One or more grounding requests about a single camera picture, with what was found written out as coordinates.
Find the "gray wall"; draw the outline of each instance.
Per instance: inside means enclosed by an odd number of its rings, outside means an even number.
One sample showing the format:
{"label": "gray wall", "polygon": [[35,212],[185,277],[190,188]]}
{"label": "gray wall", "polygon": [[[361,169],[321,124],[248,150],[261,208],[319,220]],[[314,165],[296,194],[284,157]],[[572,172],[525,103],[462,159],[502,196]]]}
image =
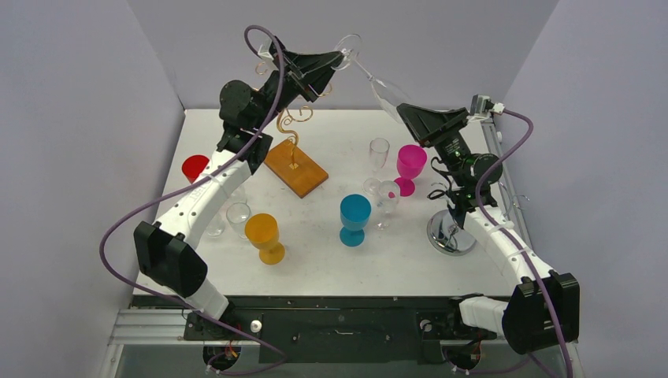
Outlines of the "gray wall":
{"label": "gray wall", "polygon": [[[258,59],[243,42],[248,24],[269,28],[296,52],[331,50],[345,35],[360,34],[362,64],[423,106],[467,106],[479,91],[500,98],[557,0],[128,3],[176,93],[191,109],[217,108],[218,94],[229,80],[264,82],[254,73]],[[337,73],[332,83],[334,92],[316,107],[378,108],[356,69]]]}
{"label": "gray wall", "polygon": [[[561,0],[504,102],[536,251],[582,288],[590,376],[665,376],[668,3]],[[504,145],[525,130],[499,118]]]}
{"label": "gray wall", "polygon": [[[183,112],[123,0],[2,2],[0,68],[0,372],[97,376],[130,295],[98,243],[161,190]],[[136,274],[132,226],[109,258]]]}

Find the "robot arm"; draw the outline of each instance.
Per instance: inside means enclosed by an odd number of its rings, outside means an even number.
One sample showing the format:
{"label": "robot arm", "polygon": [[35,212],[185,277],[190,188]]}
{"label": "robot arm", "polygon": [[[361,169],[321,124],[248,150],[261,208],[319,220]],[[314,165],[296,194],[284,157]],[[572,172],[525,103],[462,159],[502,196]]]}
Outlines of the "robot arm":
{"label": "robot arm", "polygon": [[[284,55],[285,72],[274,115],[283,111],[297,96],[310,102],[317,100],[335,72],[331,67],[343,60],[339,51],[297,54],[285,50],[278,42]],[[269,67],[276,67],[273,43],[269,41],[262,45],[258,55]],[[229,300],[206,278],[208,267],[195,248],[206,226],[230,194],[262,164],[272,137],[261,133],[237,161],[216,176],[212,174],[235,157],[263,126],[270,104],[276,97],[279,75],[274,70],[257,91],[239,80],[223,86],[220,95],[223,135],[198,181],[208,176],[210,179],[185,193],[153,224],[141,222],[134,232],[139,270],[214,319],[222,317]]]}
{"label": "robot arm", "polygon": [[[501,178],[501,165],[481,184],[479,193],[482,206],[498,226],[483,214],[477,203],[476,186],[499,158],[493,154],[472,153],[459,130],[469,120],[483,120],[490,117],[490,113],[501,114],[503,110],[503,104],[492,103],[489,97],[480,95],[473,97],[470,113],[466,108],[436,112],[405,103],[397,106],[416,142],[436,150],[449,171],[442,174],[451,177],[458,186],[447,193],[453,219],[482,245],[514,290],[509,302],[478,294],[458,298],[455,304],[458,305],[462,323],[504,335],[515,352],[524,354],[558,342],[537,281],[543,281],[555,304],[567,342],[576,339],[579,333],[580,288],[570,273],[558,274],[540,260],[513,231],[513,223],[503,217],[490,189]],[[501,232],[501,228],[505,228],[506,233]],[[516,239],[521,248],[507,234]],[[522,251],[527,252],[538,277],[532,273]]]}

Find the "pink wine glass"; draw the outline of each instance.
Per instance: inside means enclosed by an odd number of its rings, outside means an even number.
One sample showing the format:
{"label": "pink wine glass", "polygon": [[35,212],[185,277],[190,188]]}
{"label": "pink wine glass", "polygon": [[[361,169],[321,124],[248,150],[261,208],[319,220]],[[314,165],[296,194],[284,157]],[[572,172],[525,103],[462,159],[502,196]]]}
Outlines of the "pink wine glass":
{"label": "pink wine glass", "polygon": [[427,153],[422,147],[407,144],[399,149],[397,171],[401,177],[395,182],[399,185],[402,197],[408,197],[415,192],[413,179],[420,175],[425,164],[427,164]]}

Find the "wooden base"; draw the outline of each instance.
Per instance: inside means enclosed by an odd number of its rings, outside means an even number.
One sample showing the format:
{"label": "wooden base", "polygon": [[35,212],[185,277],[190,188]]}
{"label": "wooden base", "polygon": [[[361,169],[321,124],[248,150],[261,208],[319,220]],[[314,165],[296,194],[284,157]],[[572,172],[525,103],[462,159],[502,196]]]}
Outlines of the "wooden base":
{"label": "wooden base", "polygon": [[313,189],[329,178],[327,172],[320,165],[304,154],[299,147],[295,147],[295,163],[293,168],[291,151],[294,144],[290,139],[285,139],[272,148],[265,164],[300,198],[306,197]]}

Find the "gold wire holder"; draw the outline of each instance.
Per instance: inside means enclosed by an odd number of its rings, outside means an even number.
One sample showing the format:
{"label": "gold wire holder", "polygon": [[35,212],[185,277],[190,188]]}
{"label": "gold wire holder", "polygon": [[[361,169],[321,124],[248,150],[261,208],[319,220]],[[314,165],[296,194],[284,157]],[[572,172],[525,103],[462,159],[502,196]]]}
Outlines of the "gold wire holder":
{"label": "gold wire holder", "polygon": [[[265,69],[262,69],[263,65],[265,65],[264,61],[258,63],[255,66],[255,73],[265,75],[269,70],[266,66]],[[328,83],[328,86],[325,87],[325,90],[318,97],[325,97],[330,93],[332,93],[332,85]],[[320,165],[297,147],[299,144],[299,133],[286,128],[293,122],[302,123],[313,118],[314,111],[310,106],[301,106],[297,111],[299,112],[297,117],[288,109],[278,114],[276,128],[280,133],[289,134],[289,136],[267,153],[265,165],[290,187],[296,195],[304,198],[313,189],[325,182],[329,178],[329,175]]]}

